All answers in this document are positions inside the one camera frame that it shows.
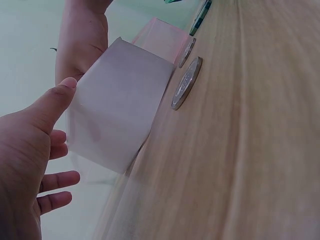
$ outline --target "fingernail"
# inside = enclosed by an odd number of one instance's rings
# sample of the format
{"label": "fingernail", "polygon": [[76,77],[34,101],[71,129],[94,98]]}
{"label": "fingernail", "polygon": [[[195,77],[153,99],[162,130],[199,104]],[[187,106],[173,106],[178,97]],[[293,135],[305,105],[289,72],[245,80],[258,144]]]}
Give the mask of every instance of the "fingernail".
{"label": "fingernail", "polygon": [[77,80],[74,79],[73,77],[67,77],[62,82],[60,82],[59,85],[65,85],[66,87],[68,87],[70,89],[75,89],[77,86],[77,83],[78,83]]}

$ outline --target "light wooden table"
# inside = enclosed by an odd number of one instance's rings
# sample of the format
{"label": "light wooden table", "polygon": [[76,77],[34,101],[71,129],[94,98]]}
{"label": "light wooden table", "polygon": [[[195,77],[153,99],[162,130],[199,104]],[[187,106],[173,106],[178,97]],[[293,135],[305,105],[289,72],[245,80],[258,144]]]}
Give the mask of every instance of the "light wooden table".
{"label": "light wooden table", "polygon": [[319,240],[320,1],[214,0],[195,37],[96,239]]}

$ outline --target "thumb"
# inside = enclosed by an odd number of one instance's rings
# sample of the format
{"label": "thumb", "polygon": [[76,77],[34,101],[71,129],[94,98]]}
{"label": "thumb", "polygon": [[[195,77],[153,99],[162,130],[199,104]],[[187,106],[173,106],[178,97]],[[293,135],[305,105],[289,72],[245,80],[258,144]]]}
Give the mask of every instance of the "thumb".
{"label": "thumb", "polygon": [[48,90],[23,112],[30,124],[50,135],[54,125],[74,98],[77,81],[73,77],[64,79]]}

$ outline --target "white wall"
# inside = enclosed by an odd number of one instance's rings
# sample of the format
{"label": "white wall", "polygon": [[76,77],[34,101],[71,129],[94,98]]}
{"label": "white wall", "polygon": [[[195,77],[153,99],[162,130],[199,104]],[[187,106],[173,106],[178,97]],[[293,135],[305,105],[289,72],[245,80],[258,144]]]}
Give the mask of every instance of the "white wall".
{"label": "white wall", "polygon": [[[163,0],[115,1],[107,11],[109,42],[119,36],[131,41],[153,16],[183,28],[196,2],[185,0],[170,7]],[[63,0],[0,0],[0,116],[25,108],[54,86],[56,53],[50,48],[58,45],[63,5]],[[65,130],[64,118],[56,127]],[[117,176],[72,157],[48,165],[48,173],[77,168],[82,180],[67,189],[73,194],[69,206],[41,218],[44,240],[91,239]]]}

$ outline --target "finger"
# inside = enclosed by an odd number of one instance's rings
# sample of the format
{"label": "finger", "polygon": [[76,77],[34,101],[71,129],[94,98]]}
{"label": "finger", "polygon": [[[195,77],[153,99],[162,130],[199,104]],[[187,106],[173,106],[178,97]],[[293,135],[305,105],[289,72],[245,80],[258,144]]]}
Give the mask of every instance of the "finger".
{"label": "finger", "polygon": [[55,174],[44,175],[39,193],[61,189],[76,185],[80,181],[80,174],[77,171],[66,171]]}
{"label": "finger", "polygon": [[77,87],[77,81],[68,77],[59,85],[48,90],[34,104],[24,110],[27,120],[38,129],[50,135],[56,121],[70,105]]}
{"label": "finger", "polygon": [[64,131],[53,130],[50,135],[51,146],[59,146],[64,144],[67,140],[67,135]]}
{"label": "finger", "polygon": [[72,201],[72,195],[68,191],[63,191],[38,197],[36,200],[40,208],[40,213],[43,215],[68,205]]}
{"label": "finger", "polygon": [[59,159],[68,154],[68,147],[66,144],[61,144],[59,146],[51,146],[49,160]]}

